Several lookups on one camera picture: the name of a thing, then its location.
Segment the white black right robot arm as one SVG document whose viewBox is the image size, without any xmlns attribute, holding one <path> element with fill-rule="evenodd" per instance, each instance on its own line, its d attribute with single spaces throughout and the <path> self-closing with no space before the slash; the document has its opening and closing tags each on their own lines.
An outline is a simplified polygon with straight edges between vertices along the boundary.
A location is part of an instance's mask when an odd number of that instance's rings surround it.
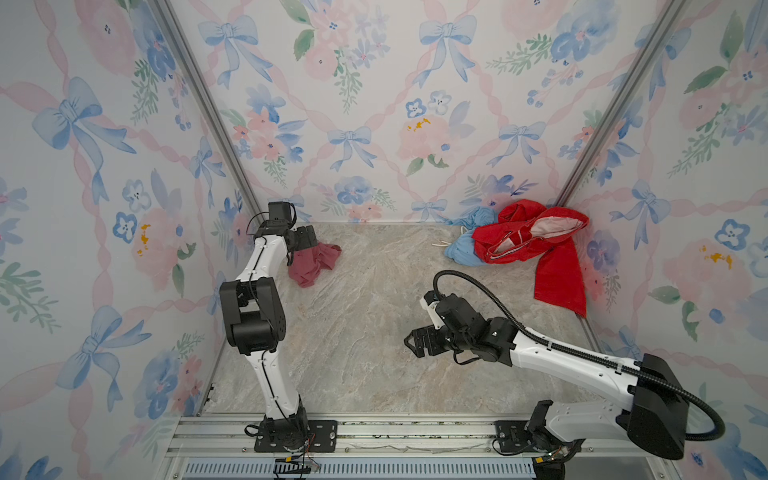
<svg viewBox="0 0 768 480">
<path fill-rule="evenodd" d="M 665 360 L 640 361 L 558 343 L 506 316 L 485 318 L 465 299 L 430 291 L 420 301 L 431 322 L 405 346 L 418 358 L 471 353 L 473 361 L 532 370 L 574 384 L 595 400 L 537 403 L 524 429 L 536 449 L 571 449 L 588 439 L 628 440 L 667 460 L 684 456 L 690 402 Z"/>
</svg>

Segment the maroon cloth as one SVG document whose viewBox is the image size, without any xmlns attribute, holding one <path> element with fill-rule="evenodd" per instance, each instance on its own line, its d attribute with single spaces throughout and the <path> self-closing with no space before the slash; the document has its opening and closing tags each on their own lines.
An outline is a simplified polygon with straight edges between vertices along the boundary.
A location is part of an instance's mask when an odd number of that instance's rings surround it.
<svg viewBox="0 0 768 480">
<path fill-rule="evenodd" d="M 334 269 L 341 253 L 340 246 L 325 243 L 298 250 L 288 268 L 289 277 L 301 288 L 311 287 L 324 270 Z"/>
</svg>

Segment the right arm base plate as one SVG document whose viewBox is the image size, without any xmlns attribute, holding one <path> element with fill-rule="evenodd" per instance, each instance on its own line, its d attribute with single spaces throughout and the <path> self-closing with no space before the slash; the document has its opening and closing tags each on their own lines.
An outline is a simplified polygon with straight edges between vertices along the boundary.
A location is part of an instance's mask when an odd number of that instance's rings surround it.
<svg viewBox="0 0 768 480">
<path fill-rule="evenodd" d="M 528 422 L 522 420 L 498 420 L 494 423 L 495 437 L 491 448 L 502 456 L 523 453 L 549 454 L 565 446 L 546 429 L 530 431 Z"/>
</svg>

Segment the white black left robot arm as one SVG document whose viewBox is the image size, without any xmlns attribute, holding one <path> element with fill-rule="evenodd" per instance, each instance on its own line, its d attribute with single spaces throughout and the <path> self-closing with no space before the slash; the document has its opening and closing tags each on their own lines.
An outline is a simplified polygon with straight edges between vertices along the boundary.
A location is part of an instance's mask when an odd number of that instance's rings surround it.
<svg viewBox="0 0 768 480">
<path fill-rule="evenodd" d="M 279 350 L 286 337 L 287 319 L 275 276 L 313 239 L 305 228 L 295 227 L 297 220 L 295 205 L 271 202 L 264 221 L 246 235 L 253 250 L 244 269 L 219 287 L 227 342 L 251 365 L 265 399 L 263 419 L 246 429 L 256 439 L 258 451 L 296 452 L 306 449 L 311 439 L 301 396 Z"/>
</svg>

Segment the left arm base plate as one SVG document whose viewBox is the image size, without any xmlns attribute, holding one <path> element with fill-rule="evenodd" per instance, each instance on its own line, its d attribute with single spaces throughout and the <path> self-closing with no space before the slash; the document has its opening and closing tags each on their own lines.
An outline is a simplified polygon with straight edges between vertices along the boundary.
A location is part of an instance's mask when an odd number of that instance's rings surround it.
<svg viewBox="0 0 768 480">
<path fill-rule="evenodd" d="M 338 440 L 338 422 L 308 420 L 296 426 L 285 419 L 266 419 L 258 426 L 253 437 L 254 451 L 257 453 L 333 453 Z"/>
</svg>

